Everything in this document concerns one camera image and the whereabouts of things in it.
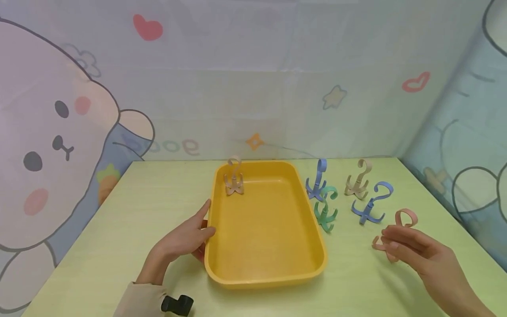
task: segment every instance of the table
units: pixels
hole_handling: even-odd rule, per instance
[[[373,238],[394,213],[410,208],[416,228],[456,253],[479,297],[498,316],[507,315],[507,274],[395,158],[371,159],[365,176],[373,185],[387,181],[394,193],[375,204],[382,224],[359,225],[350,211],[354,196],[345,196],[345,181],[363,169],[357,159],[330,159],[323,180],[340,191],[330,208],[338,208],[331,234],[322,231],[329,262],[324,274],[308,284],[257,291],[228,291],[216,285],[191,256],[172,263],[164,284],[177,298],[195,300],[193,316],[206,317],[440,317],[417,274],[406,264],[390,264],[373,250]],[[301,182],[315,180],[317,160],[290,161]],[[24,317],[110,317],[127,284],[135,280],[150,248],[197,211],[210,196],[215,169],[224,161],[134,162],[43,286]]]

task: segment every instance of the hand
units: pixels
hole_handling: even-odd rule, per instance
[[[169,263],[179,256],[192,254],[204,261],[205,242],[215,234],[215,228],[208,227],[206,216],[211,200],[207,200],[197,213],[166,234],[152,248],[136,284],[162,285]]]
[[[404,226],[387,226],[382,235],[386,251],[419,274],[431,298],[449,316],[494,317],[475,295],[449,247]]]

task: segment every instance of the black object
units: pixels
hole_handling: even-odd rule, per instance
[[[162,301],[162,307],[160,307],[160,309],[163,312],[170,311],[178,316],[188,316],[193,304],[194,300],[186,295],[180,295],[178,300],[166,296]]]

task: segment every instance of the red heart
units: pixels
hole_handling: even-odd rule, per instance
[[[142,15],[134,15],[134,26],[145,41],[154,41],[162,36],[164,29],[158,21],[146,21]]]
[[[424,89],[426,84],[428,83],[430,73],[423,72],[417,78],[407,79],[402,84],[402,89],[406,92],[419,92]]]

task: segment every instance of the blue hook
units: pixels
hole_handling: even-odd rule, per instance
[[[326,181],[322,183],[322,187],[320,187],[320,181],[322,180],[322,173],[328,168],[328,162],[326,159],[319,159],[317,163],[317,175],[315,176],[315,185],[313,185],[313,189],[308,185],[310,178],[306,179],[306,192],[308,193],[308,198],[312,199],[313,197],[317,198],[318,201],[324,201],[327,193],[324,194],[324,197],[321,196],[320,192],[325,187]]]
[[[372,212],[372,209],[374,207],[373,205],[373,202],[375,200],[382,200],[382,199],[386,199],[387,197],[391,196],[392,193],[394,192],[394,188],[392,187],[391,184],[387,183],[387,182],[378,182],[373,190],[377,193],[379,191],[378,187],[379,186],[384,186],[386,187],[388,190],[389,190],[389,193],[386,194],[386,195],[381,195],[381,196],[377,196],[377,197],[374,197],[374,198],[370,198],[370,201],[368,201],[368,204],[366,205],[365,209],[360,212],[359,210],[357,210],[355,208],[355,202],[356,200],[354,200],[354,202],[352,203],[352,212],[354,212],[356,215],[360,216],[361,218],[359,219],[359,223],[364,225],[366,220],[369,220],[373,223],[380,223],[382,221],[382,219],[384,219],[385,217],[385,213],[380,217],[380,218],[374,218],[372,216],[370,216],[370,213]]]

